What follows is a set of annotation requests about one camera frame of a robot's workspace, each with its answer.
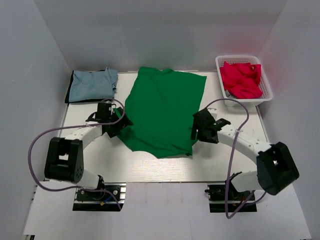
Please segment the green t shirt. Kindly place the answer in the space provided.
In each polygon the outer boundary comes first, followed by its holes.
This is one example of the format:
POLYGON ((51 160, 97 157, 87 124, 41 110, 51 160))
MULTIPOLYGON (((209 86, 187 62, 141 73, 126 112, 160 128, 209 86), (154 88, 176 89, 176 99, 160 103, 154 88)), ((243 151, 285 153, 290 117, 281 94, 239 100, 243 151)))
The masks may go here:
POLYGON ((158 159, 191 156, 193 114, 200 109, 206 76, 170 68, 141 67, 125 100, 125 114, 132 121, 118 138, 133 152, 158 159))

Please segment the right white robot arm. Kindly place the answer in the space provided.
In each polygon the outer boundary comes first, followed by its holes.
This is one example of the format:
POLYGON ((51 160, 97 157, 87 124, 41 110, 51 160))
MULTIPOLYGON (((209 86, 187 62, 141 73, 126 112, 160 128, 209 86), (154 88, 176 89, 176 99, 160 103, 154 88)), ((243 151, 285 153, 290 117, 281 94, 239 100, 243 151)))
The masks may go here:
POLYGON ((236 200, 245 191, 255 190, 275 196, 300 177, 287 145, 255 139, 239 131, 228 120, 216 120, 215 116, 207 109, 195 113, 191 139, 234 147, 256 165, 254 171, 235 173, 230 177, 230 184, 225 187, 229 198, 236 200))

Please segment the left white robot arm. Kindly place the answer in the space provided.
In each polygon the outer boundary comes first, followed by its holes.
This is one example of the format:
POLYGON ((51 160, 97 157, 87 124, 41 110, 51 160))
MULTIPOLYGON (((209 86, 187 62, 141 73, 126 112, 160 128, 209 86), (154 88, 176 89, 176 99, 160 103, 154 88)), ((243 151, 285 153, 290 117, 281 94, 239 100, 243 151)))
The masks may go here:
POLYGON ((96 200, 105 196, 103 177, 85 169, 84 150, 104 134, 113 138, 124 128, 133 125, 122 107, 111 106, 109 103, 107 107, 99 106, 98 110, 88 117, 84 126, 65 137, 54 137, 50 140, 44 168, 47 179, 88 189, 90 196, 96 200))

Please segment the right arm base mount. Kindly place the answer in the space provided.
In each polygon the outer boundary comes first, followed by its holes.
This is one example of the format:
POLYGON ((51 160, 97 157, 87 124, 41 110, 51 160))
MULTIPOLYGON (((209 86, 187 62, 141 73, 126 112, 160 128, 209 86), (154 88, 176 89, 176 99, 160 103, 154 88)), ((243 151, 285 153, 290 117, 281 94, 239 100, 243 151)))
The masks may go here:
MULTIPOLYGON (((208 196, 210 213, 224 213, 225 212, 225 188, 224 183, 208 184, 204 192, 208 196)), ((233 213, 250 195, 250 191, 237 192, 234 187, 230 186, 228 190, 228 212, 233 213)), ((257 212, 255 196, 244 204, 239 210, 240 213, 254 213, 257 212)))

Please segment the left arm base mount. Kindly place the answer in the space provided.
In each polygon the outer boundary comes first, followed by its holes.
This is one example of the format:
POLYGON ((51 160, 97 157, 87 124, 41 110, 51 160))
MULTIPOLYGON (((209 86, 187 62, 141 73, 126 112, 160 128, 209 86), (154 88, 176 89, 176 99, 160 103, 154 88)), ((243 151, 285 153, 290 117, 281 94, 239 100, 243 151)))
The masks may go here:
MULTIPOLYGON (((125 183, 105 183, 104 188, 111 192, 120 207, 125 203, 126 197, 125 183)), ((77 190, 75 192, 73 211, 76 212, 119 212, 120 209, 114 198, 105 192, 89 192, 77 190)))

